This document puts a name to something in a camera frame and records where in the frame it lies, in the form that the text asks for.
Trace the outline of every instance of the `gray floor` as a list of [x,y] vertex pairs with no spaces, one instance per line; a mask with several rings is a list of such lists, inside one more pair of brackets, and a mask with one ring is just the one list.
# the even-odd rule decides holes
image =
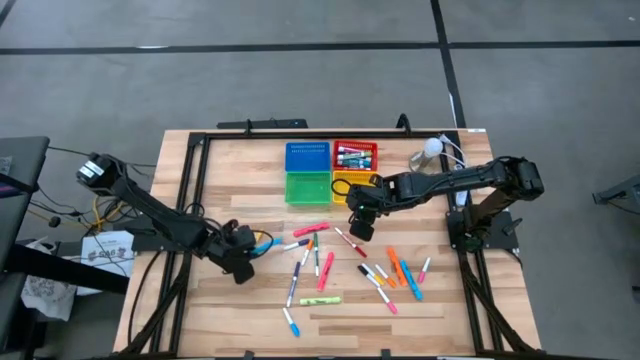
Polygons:
[[[622,0],[447,0],[449,41],[640,39],[640,3]],[[0,47],[435,41],[427,0],[18,0]],[[546,194],[513,207],[544,348],[640,358],[637,218],[592,204],[591,192],[640,169],[640,49],[456,50],[469,127],[496,155],[538,163]],[[451,127],[440,54],[342,51],[242,54],[0,56],[0,136],[154,162],[165,129],[247,118],[307,118],[312,127]],[[51,153],[41,185],[88,209],[74,181],[82,158]],[[147,179],[141,179],[148,186]],[[21,236],[76,240],[27,217]],[[121,296],[76,304],[47,351],[103,355]]]

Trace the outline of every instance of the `yellow container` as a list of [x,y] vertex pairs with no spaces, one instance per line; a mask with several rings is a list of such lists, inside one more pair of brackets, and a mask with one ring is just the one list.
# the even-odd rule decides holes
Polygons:
[[[354,185],[371,185],[369,184],[369,179],[371,178],[371,175],[375,174],[375,171],[336,170],[333,172],[333,180],[343,179]],[[346,194],[349,192],[349,185],[342,181],[338,181],[335,183],[334,189],[339,193]],[[333,191],[331,194],[333,196],[334,203],[343,205],[347,203],[346,196],[338,195]]]

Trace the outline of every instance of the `red basket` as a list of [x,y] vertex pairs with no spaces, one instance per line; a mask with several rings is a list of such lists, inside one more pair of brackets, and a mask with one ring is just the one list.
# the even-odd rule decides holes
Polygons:
[[[371,170],[353,169],[338,165],[338,148],[340,146],[358,149],[362,151],[371,151]],[[334,170],[351,170],[351,171],[377,171],[378,170],[378,144],[366,143],[361,141],[336,140],[333,142],[333,169]]]

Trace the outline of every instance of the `blue container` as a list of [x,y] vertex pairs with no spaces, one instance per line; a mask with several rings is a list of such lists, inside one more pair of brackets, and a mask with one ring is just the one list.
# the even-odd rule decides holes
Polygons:
[[330,171],[331,150],[328,142],[287,143],[284,168],[289,171]]

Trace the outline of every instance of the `green container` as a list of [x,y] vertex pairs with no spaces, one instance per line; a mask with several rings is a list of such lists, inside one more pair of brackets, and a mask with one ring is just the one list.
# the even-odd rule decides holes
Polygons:
[[331,202],[331,173],[288,172],[284,201],[291,205],[324,205]]

